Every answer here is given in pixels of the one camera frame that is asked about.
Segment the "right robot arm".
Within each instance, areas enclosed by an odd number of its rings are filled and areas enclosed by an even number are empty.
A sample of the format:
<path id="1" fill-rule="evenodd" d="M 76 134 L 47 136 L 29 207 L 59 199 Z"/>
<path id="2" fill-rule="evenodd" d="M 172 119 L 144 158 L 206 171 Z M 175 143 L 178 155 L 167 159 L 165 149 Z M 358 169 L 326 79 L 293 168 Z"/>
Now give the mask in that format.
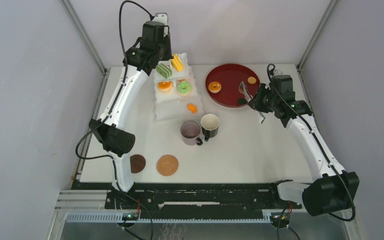
<path id="1" fill-rule="evenodd" d="M 303 205 L 311 216 L 329 214 L 344 222 L 357 215 L 354 198 L 360 184 L 355 172 L 348 172 L 321 136 L 314 115 L 305 100 L 297 100 L 290 75 L 269 76 L 260 84 L 248 105 L 261 113 L 273 113 L 292 135 L 310 169 L 313 182 L 280 181 L 269 194 L 269 203 L 282 208 L 288 201 Z"/>

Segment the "yellow cake slice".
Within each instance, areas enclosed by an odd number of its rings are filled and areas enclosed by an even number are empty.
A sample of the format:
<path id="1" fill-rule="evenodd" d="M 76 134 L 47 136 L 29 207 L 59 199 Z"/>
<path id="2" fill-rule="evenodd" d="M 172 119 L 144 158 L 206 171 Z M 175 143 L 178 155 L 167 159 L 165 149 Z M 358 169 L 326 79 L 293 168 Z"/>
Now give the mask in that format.
<path id="1" fill-rule="evenodd" d="M 184 70 L 184 65 L 179 57 L 178 54 L 173 54 L 172 55 L 172 58 L 170 59 L 171 61 L 171 65 L 174 67 L 174 69 L 177 71 L 177 72 L 181 72 Z"/>

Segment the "black mug white inside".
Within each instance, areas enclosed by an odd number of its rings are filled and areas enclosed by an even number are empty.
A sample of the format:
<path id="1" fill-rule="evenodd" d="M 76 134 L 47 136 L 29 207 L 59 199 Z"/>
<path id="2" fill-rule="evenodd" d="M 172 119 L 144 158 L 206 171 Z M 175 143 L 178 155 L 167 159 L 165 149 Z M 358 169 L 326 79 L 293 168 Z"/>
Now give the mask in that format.
<path id="1" fill-rule="evenodd" d="M 205 114 L 200 120 L 200 125 L 204 141 L 208 142 L 218 134 L 220 119 L 214 114 Z"/>

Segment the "black cookie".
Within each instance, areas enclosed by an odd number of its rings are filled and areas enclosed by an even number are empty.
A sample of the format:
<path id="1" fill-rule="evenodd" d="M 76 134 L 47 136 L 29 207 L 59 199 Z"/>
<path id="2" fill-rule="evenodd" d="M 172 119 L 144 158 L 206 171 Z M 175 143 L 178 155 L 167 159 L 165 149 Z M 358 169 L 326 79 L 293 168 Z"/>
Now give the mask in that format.
<path id="1" fill-rule="evenodd" d="M 238 106 L 245 106 L 247 104 L 248 104 L 248 102 L 244 98 L 239 98 L 237 101 Z"/>

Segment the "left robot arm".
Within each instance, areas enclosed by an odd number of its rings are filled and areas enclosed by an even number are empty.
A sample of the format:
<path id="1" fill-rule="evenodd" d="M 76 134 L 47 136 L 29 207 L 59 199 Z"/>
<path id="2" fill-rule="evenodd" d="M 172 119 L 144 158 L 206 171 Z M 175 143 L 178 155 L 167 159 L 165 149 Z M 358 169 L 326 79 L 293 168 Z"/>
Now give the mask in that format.
<path id="1" fill-rule="evenodd" d="M 134 185 L 130 151 L 136 137 L 125 130 L 127 117 L 152 70 L 160 61 L 169 60 L 171 53 L 168 23 L 161 20 L 145 22 L 135 44 L 123 50 L 123 71 L 106 110 L 97 120 L 89 121 L 93 135 L 113 160 L 113 186 L 120 191 L 116 200 L 125 209 L 133 207 L 137 200 L 136 194 L 130 191 Z"/>

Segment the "metal tongs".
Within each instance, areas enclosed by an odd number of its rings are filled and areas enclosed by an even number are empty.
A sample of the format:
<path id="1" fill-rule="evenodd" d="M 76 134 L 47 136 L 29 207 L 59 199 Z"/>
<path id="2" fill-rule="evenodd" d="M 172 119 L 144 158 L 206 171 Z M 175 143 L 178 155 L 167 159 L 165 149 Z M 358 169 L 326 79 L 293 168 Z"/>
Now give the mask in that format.
<path id="1" fill-rule="evenodd" d="M 243 97 L 241 97 L 241 98 L 244 98 L 247 101 L 247 106 L 251 107 L 250 101 L 253 99 L 253 96 L 249 93 L 249 91 L 247 89 L 247 86 L 246 86 L 244 81 L 242 81 L 239 84 L 238 91 L 239 91 L 240 94 L 243 95 Z M 263 124 L 265 119 L 266 119 L 264 114 L 262 112 L 260 112 L 260 111 L 255 110 L 255 109 L 253 111 L 257 115 L 258 122 L 260 124 Z"/>

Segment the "green donut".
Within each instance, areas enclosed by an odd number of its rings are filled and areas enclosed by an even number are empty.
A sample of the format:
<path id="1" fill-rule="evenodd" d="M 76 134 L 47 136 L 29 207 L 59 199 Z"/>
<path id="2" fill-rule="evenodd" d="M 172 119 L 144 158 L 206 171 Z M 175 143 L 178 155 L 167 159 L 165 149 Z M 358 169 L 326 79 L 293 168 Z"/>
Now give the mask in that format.
<path id="1" fill-rule="evenodd" d="M 180 81 L 176 87 L 177 93 L 180 96 L 187 96 L 191 93 L 192 87 L 187 81 Z"/>

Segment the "green striped cake slice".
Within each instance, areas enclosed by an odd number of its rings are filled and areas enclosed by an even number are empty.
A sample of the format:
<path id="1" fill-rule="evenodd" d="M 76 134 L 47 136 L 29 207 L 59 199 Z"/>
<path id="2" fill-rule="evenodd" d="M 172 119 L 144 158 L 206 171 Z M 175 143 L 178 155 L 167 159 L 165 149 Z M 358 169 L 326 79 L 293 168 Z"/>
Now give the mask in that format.
<path id="1" fill-rule="evenodd" d="M 163 63 L 158 64 L 155 70 L 158 74 L 160 74 L 165 79 L 168 79 L 173 75 L 172 69 Z"/>

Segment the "red round tray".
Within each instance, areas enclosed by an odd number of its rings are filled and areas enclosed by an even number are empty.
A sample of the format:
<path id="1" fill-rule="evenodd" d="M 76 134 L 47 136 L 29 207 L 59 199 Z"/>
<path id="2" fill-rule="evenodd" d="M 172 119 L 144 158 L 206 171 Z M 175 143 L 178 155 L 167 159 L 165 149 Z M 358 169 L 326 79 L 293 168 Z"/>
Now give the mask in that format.
<path id="1" fill-rule="evenodd" d="M 248 77 L 255 77 L 257 82 L 249 84 L 247 82 Z M 213 81 L 221 83 L 221 91 L 219 93 L 214 94 L 208 90 L 208 84 Z M 239 93 L 241 82 L 246 84 L 252 96 L 257 93 L 261 83 L 257 74 L 248 67 L 233 63 L 223 64 L 209 72 L 205 79 L 205 87 L 209 97 L 217 104 L 228 108 L 240 108 L 246 106 L 238 106 L 237 104 L 238 99 L 243 98 L 243 95 Z"/>

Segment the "white tiered dessert stand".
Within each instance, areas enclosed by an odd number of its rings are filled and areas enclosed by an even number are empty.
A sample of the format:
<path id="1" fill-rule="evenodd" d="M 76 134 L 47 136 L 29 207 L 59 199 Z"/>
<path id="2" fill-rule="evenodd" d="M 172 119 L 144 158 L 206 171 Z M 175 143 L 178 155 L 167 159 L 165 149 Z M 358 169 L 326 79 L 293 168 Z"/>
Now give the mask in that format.
<path id="1" fill-rule="evenodd" d="M 184 69 L 180 72 L 176 71 L 172 66 L 171 60 L 160 61 L 159 64 L 165 64 L 172 70 L 172 76 L 165 79 L 154 69 L 151 72 L 151 77 L 155 83 L 155 120 L 187 120 L 197 119 L 204 115 L 204 106 L 201 95 L 194 79 L 192 67 L 188 64 L 187 53 L 178 53 L 178 56 L 183 63 Z M 160 92 L 157 88 L 159 82 L 172 81 L 173 87 L 170 92 Z M 191 85 L 189 95 L 181 96 L 177 92 L 177 85 L 181 81 L 186 81 Z M 197 107 L 196 113 L 191 113 L 187 109 L 188 104 L 194 104 Z"/>

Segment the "purple mug black handle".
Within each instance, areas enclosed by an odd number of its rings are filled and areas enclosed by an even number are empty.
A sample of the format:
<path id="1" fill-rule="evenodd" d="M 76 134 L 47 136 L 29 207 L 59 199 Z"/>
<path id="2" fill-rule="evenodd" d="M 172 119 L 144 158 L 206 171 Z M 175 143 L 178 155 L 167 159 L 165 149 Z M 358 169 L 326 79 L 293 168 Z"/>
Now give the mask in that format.
<path id="1" fill-rule="evenodd" d="M 201 127 L 194 121 L 186 121 L 180 127 L 183 142 L 188 146 L 202 146 Z"/>

